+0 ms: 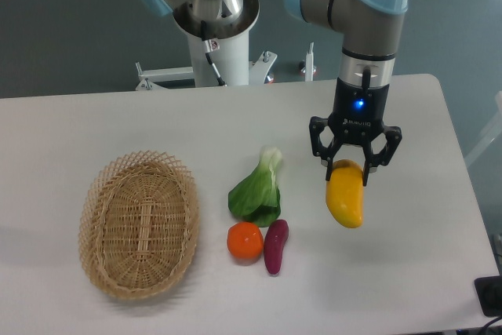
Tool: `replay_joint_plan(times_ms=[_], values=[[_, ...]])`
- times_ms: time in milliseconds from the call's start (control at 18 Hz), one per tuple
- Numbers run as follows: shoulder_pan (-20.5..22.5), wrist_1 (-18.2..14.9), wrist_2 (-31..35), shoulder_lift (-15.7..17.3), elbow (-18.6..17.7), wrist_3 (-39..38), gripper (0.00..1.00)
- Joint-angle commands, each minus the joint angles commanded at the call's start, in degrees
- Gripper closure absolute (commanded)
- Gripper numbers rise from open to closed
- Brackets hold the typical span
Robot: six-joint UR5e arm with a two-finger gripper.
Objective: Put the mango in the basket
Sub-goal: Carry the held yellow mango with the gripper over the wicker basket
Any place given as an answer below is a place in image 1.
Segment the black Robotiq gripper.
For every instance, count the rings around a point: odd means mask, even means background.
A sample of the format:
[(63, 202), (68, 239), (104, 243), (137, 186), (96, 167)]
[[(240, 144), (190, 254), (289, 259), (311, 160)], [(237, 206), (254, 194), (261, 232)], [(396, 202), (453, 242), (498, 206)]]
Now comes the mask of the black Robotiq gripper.
[[(327, 118), (313, 116), (309, 122), (311, 150), (326, 167), (326, 181), (330, 181), (333, 160), (343, 144), (362, 146), (365, 157), (362, 185), (368, 184), (369, 175), (378, 166), (387, 166), (402, 141), (402, 130), (398, 126), (386, 126), (383, 122), (389, 85), (369, 87), (348, 84), (341, 79), (336, 81), (332, 114)], [(333, 133), (328, 146), (321, 141), (326, 127)], [(377, 153), (373, 152), (372, 142), (383, 135), (385, 145)]]

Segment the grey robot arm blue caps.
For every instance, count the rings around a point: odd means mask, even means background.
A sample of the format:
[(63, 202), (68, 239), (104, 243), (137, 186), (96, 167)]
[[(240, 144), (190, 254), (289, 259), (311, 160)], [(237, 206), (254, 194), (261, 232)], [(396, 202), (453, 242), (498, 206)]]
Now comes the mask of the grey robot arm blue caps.
[[(258, 0), (141, 1), (158, 16), (173, 15), (188, 37), (197, 86), (251, 82), (248, 48), (228, 43), (247, 39)], [(408, 0), (283, 1), (291, 16), (343, 37), (333, 110), (309, 123), (312, 153), (331, 173), (341, 147), (360, 147), (368, 176), (391, 161), (402, 140), (401, 130), (385, 125), (383, 116)]]

